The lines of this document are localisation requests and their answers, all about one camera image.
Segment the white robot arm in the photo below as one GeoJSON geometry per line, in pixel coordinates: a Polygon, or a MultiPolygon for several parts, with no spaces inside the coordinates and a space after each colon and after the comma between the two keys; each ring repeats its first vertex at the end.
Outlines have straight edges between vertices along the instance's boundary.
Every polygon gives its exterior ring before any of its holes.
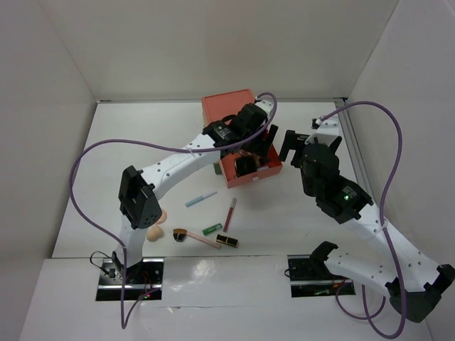
{"type": "Polygon", "coordinates": [[[202,134],[184,147],[188,153],[172,154],[141,170],[136,170],[133,166],[124,170],[119,190],[120,210],[123,214],[119,238],[125,248],[119,245],[112,253],[112,259],[120,273],[126,252],[127,278],[134,278],[138,274],[147,229],[161,216],[158,201],[173,186],[199,169],[240,149],[254,153],[260,147],[260,153],[268,152],[272,139],[265,138],[265,134],[234,148],[216,148],[239,143],[256,133],[267,122],[272,107],[271,103],[263,100],[246,104],[237,115],[205,127],[202,134]]]}
{"type": "Polygon", "coordinates": [[[351,278],[389,297],[394,309],[400,312],[400,286],[383,232],[387,227],[402,268],[406,318],[422,322],[454,281],[455,269],[423,255],[387,220],[382,226],[380,210],[371,197],[358,184],[340,175],[335,155],[341,142],[339,127],[338,118],[331,117],[324,122],[315,119],[316,132],[310,136],[287,131],[280,160],[285,161],[289,150],[295,150],[291,164],[301,170],[305,194],[315,197],[324,213],[364,239],[382,257],[382,262],[365,262],[330,242],[322,243],[310,258],[332,274],[351,278]]]}

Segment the red box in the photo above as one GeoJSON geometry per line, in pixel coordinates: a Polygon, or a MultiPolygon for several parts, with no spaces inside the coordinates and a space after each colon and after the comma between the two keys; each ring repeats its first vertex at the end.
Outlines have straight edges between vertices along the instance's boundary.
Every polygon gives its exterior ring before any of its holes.
{"type": "MultiPolygon", "coordinates": [[[[245,104],[254,103],[255,98],[250,89],[228,92],[225,94],[216,94],[202,98],[204,125],[207,126],[213,121],[220,121],[223,117],[237,114],[245,104]]],[[[278,153],[273,145],[270,147],[267,155],[270,161],[264,166],[268,169],[237,177],[235,173],[234,160],[241,157],[240,154],[231,154],[224,157],[221,162],[221,171],[226,180],[227,188],[233,188],[245,183],[251,183],[259,179],[268,178],[278,174],[283,168],[283,164],[278,159],[278,153]]]]}

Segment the marker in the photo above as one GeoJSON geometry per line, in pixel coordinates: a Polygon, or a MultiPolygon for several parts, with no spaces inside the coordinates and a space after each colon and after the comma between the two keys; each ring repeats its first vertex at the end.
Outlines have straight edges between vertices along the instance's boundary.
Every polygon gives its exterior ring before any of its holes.
{"type": "Polygon", "coordinates": [[[190,206],[193,206],[194,204],[197,204],[198,202],[201,202],[202,200],[205,200],[207,199],[208,197],[211,197],[212,195],[215,195],[216,193],[218,193],[217,190],[214,190],[212,192],[209,192],[207,194],[204,194],[204,195],[201,195],[200,197],[197,197],[195,199],[192,199],[190,201],[188,201],[185,206],[186,207],[190,207],[190,206]]]}
{"type": "Polygon", "coordinates": [[[207,227],[206,229],[203,229],[202,233],[204,233],[204,236],[207,236],[208,234],[210,234],[214,231],[218,231],[219,229],[222,229],[222,228],[223,228],[223,226],[221,224],[216,224],[216,225],[207,227]]]}

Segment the green marker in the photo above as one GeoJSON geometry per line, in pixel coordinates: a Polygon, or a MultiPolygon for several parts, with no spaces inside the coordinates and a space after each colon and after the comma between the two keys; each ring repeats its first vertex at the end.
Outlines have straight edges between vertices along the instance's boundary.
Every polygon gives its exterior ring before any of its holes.
{"type": "Polygon", "coordinates": [[[219,229],[222,229],[223,226],[221,224],[216,224],[210,227],[207,227],[206,229],[203,229],[202,233],[204,233],[204,236],[207,236],[210,233],[213,233],[214,231],[218,231],[219,229]]]}

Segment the white table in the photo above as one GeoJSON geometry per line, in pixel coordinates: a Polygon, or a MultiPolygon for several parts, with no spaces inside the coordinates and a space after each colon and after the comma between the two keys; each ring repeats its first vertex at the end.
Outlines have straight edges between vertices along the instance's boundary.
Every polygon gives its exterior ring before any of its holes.
{"type": "MultiPolygon", "coordinates": [[[[274,123],[279,127],[274,141],[279,151],[285,131],[310,134],[311,119],[335,109],[334,103],[280,102],[274,123]]],[[[103,139],[121,138],[182,147],[203,127],[200,102],[154,102],[99,104],[86,146],[103,139]]],[[[81,208],[94,221],[118,234],[118,191],[122,171],[131,164],[137,169],[160,161],[167,152],[123,144],[101,146],[83,158],[75,181],[81,208]]],[[[337,155],[341,174],[355,180],[345,141],[337,155]]],[[[290,166],[291,154],[279,175],[228,190],[224,178],[208,166],[179,183],[160,201],[168,212],[162,224],[165,237],[144,245],[144,256],[239,256],[308,254],[328,240],[364,254],[370,249],[355,235],[340,227],[317,208],[314,198],[303,194],[300,172],[290,166]],[[218,194],[186,208],[184,203],[217,190],[218,194]],[[177,243],[175,228],[201,234],[202,229],[222,224],[233,197],[237,206],[229,235],[239,239],[235,249],[217,250],[193,239],[177,243]]],[[[88,257],[93,251],[108,254],[115,241],[86,223],[68,203],[53,257],[88,257]]]]}
{"type": "MultiPolygon", "coordinates": [[[[311,118],[332,110],[333,103],[280,103],[274,145],[281,148],[287,129],[311,133],[311,118]]],[[[100,104],[87,146],[123,138],[180,147],[202,125],[199,102],[100,104]]],[[[345,142],[337,154],[341,173],[354,179],[345,142]]],[[[117,234],[122,171],[131,164],[140,169],[166,155],[139,146],[102,146],[83,160],[75,181],[76,198],[94,221],[117,234]]],[[[95,250],[110,253],[115,243],[85,223],[69,204],[54,259],[44,262],[21,341],[382,340],[366,322],[344,315],[333,297],[291,298],[289,279],[283,274],[287,255],[311,253],[324,240],[358,256],[374,259],[375,255],[303,194],[300,172],[289,160],[279,175],[231,190],[208,166],[178,184],[160,204],[168,211],[162,224],[166,236],[144,245],[144,256],[166,257],[160,301],[140,303],[128,328],[121,330],[119,303],[95,301],[99,270],[86,259],[95,250]],[[184,206],[213,189],[217,195],[190,208],[184,206]],[[238,201],[229,235],[240,240],[239,248],[217,250],[192,239],[181,244],[173,241],[174,228],[200,233],[223,223],[232,197],[238,201]]],[[[368,297],[375,311],[380,297],[375,293],[368,297]]],[[[353,313],[363,313],[360,295],[344,296],[342,301],[353,313]]],[[[387,304],[376,323],[384,332],[393,332],[399,315],[387,304]]],[[[408,323],[397,340],[430,341],[431,337],[425,323],[408,323]]]]}
{"type": "MultiPolygon", "coordinates": [[[[21,341],[383,340],[368,323],[344,315],[333,297],[291,298],[286,267],[285,256],[168,258],[162,301],[140,303],[122,330],[119,303],[95,301],[98,269],[87,259],[48,259],[21,341]]],[[[370,298],[376,311],[380,299],[370,298]]],[[[360,295],[341,300],[351,312],[362,313],[360,295]]],[[[384,332],[393,332],[398,322],[388,304],[376,319],[384,332]]],[[[396,340],[431,337],[426,323],[408,322],[396,340]]]]}

